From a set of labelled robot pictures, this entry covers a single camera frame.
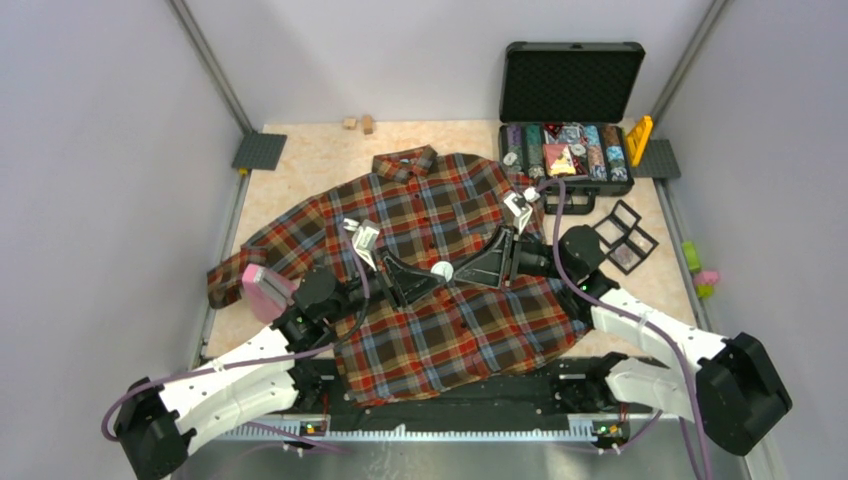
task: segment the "open case lid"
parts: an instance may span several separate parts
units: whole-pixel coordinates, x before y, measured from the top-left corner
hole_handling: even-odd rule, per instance
[[[618,123],[644,57],[636,42],[512,43],[501,122]]]

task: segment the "plaid shirt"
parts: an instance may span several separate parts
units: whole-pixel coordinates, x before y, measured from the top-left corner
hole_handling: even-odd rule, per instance
[[[496,162],[476,155],[436,156],[428,147],[374,157],[372,172],[307,198],[254,234],[209,271],[209,302],[240,298],[248,263],[298,278],[316,264],[340,279],[355,274],[353,254],[338,225],[370,219],[385,245],[404,262],[429,269],[483,248],[498,224],[512,223],[501,200],[529,186]],[[541,238],[542,214],[527,227]],[[362,328],[338,348],[336,361],[349,393],[361,404],[422,399],[495,373],[536,369],[573,345],[585,325],[557,303],[559,281],[520,276],[508,290],[449,283],[402,311],[373,304]],[[335,324],[339,336],[355,323]]]

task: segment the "shirt sleeve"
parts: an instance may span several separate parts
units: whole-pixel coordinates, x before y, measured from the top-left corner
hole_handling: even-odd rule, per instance
[[[500,164],[498,165],[498,168],[503,171],[503,167],[501,167]],[[536,183],[533,182],[532,178],[528,177],[527,175],[524,175],[523,173],[504,172],[504,175],[506,175],[507,179],[509,180],[509,183],[511,183],[516,190],[520,189],[521,192],[524,192],[524,190],[528,187],[533,187],[536,185]]]
[[[326,233],[324,195],[310,197],[262,227],[241,250],[206,273],[212,308],[223,308],[241,298],[241,276],[248,264],[269,267],[287,278],[298,278],[312,268],[324,251]]]

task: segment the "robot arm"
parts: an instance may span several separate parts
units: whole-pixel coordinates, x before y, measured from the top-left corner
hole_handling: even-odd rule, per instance
[[[363,307],[363,283],[369,285],[370,301],[385,300],[400,308],[448,281],[501,288],[517,275],[559,278],[553,261],[554,248],[558,249],[569,278],[583,292],[635,314],[642,322],[626,320],[568,289],[560,293],[560,304],[566,313],[626,339],[669,367],[610,354],[587,375],[595,383],[594,394],[605,397],[600,400],[640,403],[689,420],[693,418],[676,357],[660,336],[645,328],[650,322],[671,336],[683,351],[687,367],[696,372],[698,403],[706,433],[725,450],[747,454],[792,407],[759,341],[744,333],[728,339],[704,332],[645,305],[598,269],[604,256],[593,229],[586,225],[572,227],[556,245],[544,245],[522,234],[528,219],[524,199],[513,195],[508,201],[512,204],[510,210],[516,213],[515,224],[498,227],[480,252],[451,264],[439,262],[428,271],[404,264],[384,248],[377,251],[382,266],[379,271],[369,273],[364,280],[354,278],[348,283],[342,283],[327,269],[316,268],[304,276],[292,295],[292,304],[271,325],[235,350],[201,367],[211,367],[212,373],[170,382],[132,396],[121,406],[115,435],[137,477],[163,478],[221,433],[261,415],[317,401],[322,381],[308,360],[277,361],[273,357],[292,353],[308,356],[316,349],[332,348],[334,333],[330,325]],[[354,235],[354,250],[366,263],[376,265],[370,251],[377,233],[375,226],[363,222],[353,228],[360,234]],[[359,229],[372,231],[363,235]],[[363,239],[362,243],[368,247],[363,248],[357,238]],[[288,303],[289,299],[277,301]],[[250,365],[229,368],[234,362]],[[131,389],[146,381],[137,382]]]

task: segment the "shirt collar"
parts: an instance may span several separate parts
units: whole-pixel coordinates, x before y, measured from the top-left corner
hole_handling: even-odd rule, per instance
[[[436,151],[429,145],[402,152],[375,155],[371,171],[381,177],[406,183],[413,176],[426,176],[436,158]]]

